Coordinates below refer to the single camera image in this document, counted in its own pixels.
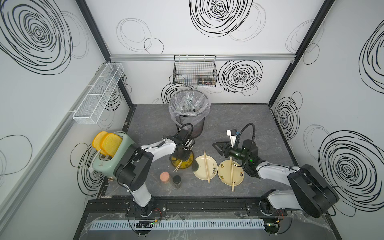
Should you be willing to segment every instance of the black frame edge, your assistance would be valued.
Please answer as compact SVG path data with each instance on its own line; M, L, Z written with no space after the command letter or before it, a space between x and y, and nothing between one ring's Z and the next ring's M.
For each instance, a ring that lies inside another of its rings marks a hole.
M335 224L333 223L331 216L324 214L324 217L327 223L329 224L329 226L331 227L331 230L333 231L333 234L335 235L336 240L343 240Z
M132 122L133 114L134 114L135 111L136 111L136 107L137 107L137 104L133 104L133 105L132 105L132 108L129 109L127 118L126 118L126 120L125 120L125 122L127 123L127 125L124 125L124 126L122 127L122 131L123 131L123 132L128 132L129 125L130 125L131 122Z
M81 11L81 14L83 15L85 21L87 22L89 30L91 31L93 38L95 39L96 44L98 45L100 52L103 55L105 61L111 61L111 54L109 53L107 45L105 44L103 37L101 36L99 28L96 25L96 22L95 22L92 14L91 14L91 11L88 8L87 3L85 2L85 0L76 0L76 3L78 5L78 7ZM119 86L121 93L123 94L123 96L125 98L125 101L128 104L128 107L130 109L132 109L132 107L133 107L132 100L129 97L127 89L125 88L122 81L118 81L118 86Z
M272 105L275 103L276 99L279 97L285 84L287 83L288 79L290 78L291 74L293 73L294 69L296 68L297 64L299 63L305 50L307 49L312 38L316 34L317 30L319 29L321 23L323 22L325 16L328 14L328 12L331 9L334 2L335 2L335 0L325 0L324 1L323 5L321 6L319 12L317 13L315 19L313 20L311 27L309 28L307 34L305 35L303 41L301 42L300 47L297 49L295 61L288 66L287 70L285 71L283 77L280 80L279 85L277 86L277 88L275 89L275 92L273 93L271 99L269 100L269 104L268 104L269 107L272 107Z
M281 129L280 124L279 124L279 122L277 121L274 112L272 111L271 108L269 108L269 110L271 111L272 117L273 117L273 119L274 119L274 121L275 121L275 124L276 124L277 128L279 129L280 135L281 135L281 137L283 138L285 147L287 148L287 151L288 151L289 155L291 156L291 159L292 159L293 164L294 164L295 166L298 167L299 164L297 163L297 160L296 160L296 158L295 158L295 156L294 156L294 154L293 154L293 152L292 152L292 150L291 150L291 147L289 146L288 141L287 141L287 139L285 138L285 136L284 136L284 134L283 134L283 130Z

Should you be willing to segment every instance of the wooden chopsticks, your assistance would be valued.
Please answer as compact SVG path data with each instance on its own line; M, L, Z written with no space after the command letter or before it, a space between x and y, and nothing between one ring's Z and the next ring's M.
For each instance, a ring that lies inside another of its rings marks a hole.
M173 170L174 172L177 172L177 170L179 169L179 167L181 166L181 163L182 163L183 161L181 160L180 161L180 163L177 165L177 167L176 167L176 169L175 170Z
M204 159L205 159L205 169L207 170L208 183L211 183L211 180L209 179L208 164L207 164L207 154L205 153L205 150L204 150Z
M230 158L230 163L231 163L231 187L232 191L235 191L235 184L233 182L233 158Z

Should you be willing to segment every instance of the wall shelf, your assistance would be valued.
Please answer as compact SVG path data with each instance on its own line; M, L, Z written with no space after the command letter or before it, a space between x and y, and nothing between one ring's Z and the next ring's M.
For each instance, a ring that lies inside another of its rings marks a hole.
M121 63L107 63L102 67L104 67L104 70L73 115L73 119L78 124L96 124L99 121L124 72Z

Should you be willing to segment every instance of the wire basket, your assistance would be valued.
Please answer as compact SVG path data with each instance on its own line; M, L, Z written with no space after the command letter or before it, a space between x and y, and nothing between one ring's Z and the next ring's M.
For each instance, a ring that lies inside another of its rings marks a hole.
M174 86L216 87L215 55L175 55Z
M78 124L96 124L124 72L121 63L107 63L73 115Z

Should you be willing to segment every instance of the bread slice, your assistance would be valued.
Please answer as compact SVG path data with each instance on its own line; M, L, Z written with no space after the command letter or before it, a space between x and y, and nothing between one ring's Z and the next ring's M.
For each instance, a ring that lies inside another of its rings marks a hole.
M122 138L116 134L108 133L103 137L100 142L100 148L108 155L115 156L120 144L122 142Z
M105 137L105 135L107 135L108 132L106 131L102 131L102 132L99 132L99 134L96 135L96 137L93 139L92 141L92 146L97 150L99 151L101 148L100 148L100 142L101 140ZM103 150L100 151L101 154L107 156L108 154L106 154Z

